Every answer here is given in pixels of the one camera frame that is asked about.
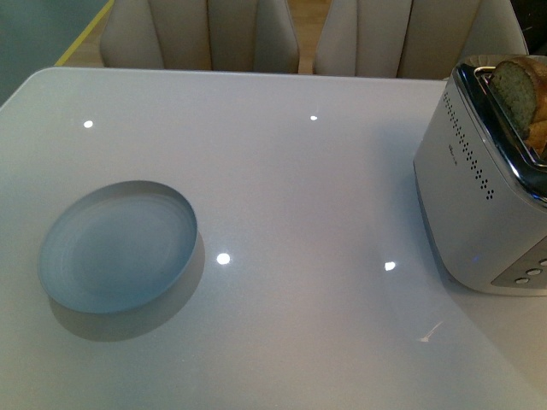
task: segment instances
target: stainless steel toaster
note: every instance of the stainless steel toaster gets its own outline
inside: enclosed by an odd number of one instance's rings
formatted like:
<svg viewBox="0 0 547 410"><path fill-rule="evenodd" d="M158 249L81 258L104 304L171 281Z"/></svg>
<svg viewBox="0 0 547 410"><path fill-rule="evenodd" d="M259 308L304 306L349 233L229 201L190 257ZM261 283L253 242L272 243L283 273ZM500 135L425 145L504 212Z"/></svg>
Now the stainless steel toaster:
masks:
<svg viewBox="0 0 547 410"><path fill-rule="evenodd" d="M424 222L468 288L547 295L547 163L523 143L489 78L459 64L415 155Z"/></svg>

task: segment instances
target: chair backrest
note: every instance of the chair backrest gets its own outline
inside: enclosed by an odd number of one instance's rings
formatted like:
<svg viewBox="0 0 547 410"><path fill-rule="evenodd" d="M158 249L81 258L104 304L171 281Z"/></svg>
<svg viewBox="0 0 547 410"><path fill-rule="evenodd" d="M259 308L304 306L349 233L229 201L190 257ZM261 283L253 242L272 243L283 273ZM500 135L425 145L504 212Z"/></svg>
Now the chair backrest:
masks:
<svg viewBox="0 0 547 410"><path fill-rule="evenodd" d="M472 54L527 54L510 0L332 0L314 72L442 79Z"/></svg>
<svg viewBox="0 0 547 410"><path fill-rule="evenodd" d="M286 0L116 0L101 37L106 67L296 73Z"/></svg>

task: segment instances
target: white table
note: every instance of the white table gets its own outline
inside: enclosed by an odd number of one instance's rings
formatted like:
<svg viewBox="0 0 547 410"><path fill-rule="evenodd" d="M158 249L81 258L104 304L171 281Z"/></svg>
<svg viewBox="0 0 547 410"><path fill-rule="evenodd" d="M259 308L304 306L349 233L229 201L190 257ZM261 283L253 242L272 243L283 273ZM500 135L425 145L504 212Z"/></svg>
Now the white table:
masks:
<svg viewBox="0 0 547 410"><path fill-rule="evenodd" d="M547 408L547 299L464 288L426 238L412 160L443 89L31 77L0 110L0 408ZM59 306L37 275L46 232L135 179L195 208L191 268L135 311Z"/></svg>

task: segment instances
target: bread slice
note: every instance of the bread slice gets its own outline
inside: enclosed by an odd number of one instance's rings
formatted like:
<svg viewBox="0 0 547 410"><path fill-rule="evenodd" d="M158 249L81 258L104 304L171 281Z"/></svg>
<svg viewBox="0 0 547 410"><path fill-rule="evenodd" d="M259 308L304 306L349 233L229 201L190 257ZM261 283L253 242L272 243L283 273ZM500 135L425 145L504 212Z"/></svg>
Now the bread slice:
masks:
<svg viewBox="0 0 547 410"><path fill-rule="evenodd" d="M525 143L529 147L534 148L543 159L546 157L547 120L530 124L528 127L528 138L525 140Z"/></svg>
<svg viewBox="0 0 547 410"><path fill-rule="evenodd" d="M547 120L547 66L541 62L528 57L502 61L492 74L491 84L523 139L528 139L531 124Z"/></svg>

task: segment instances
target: yellow stripe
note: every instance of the yellow stripe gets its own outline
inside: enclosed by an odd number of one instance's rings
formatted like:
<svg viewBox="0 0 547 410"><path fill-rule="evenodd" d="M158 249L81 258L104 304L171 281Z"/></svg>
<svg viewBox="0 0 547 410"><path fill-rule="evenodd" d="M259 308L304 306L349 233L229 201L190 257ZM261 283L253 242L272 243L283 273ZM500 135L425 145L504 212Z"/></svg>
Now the yellow stripe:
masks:
<svg viewBox="0 0 547 410"><path fill-rule="evenodd" d="M112 7L112 4L114 4L114 0L109 0L104 7L97 13L95 18L91 20L91 23L87 25L87 27L84 29L84 31L74 40L72 44L70 44L70 47L67 48L67 50L63 53L61 58L57 60L55 63L56 66L62 66L67 60L70 58L70 56L76 51L76 49L84 42L85 38L89 36L89 33L97 23L108 13L110 8Z"/></svg>

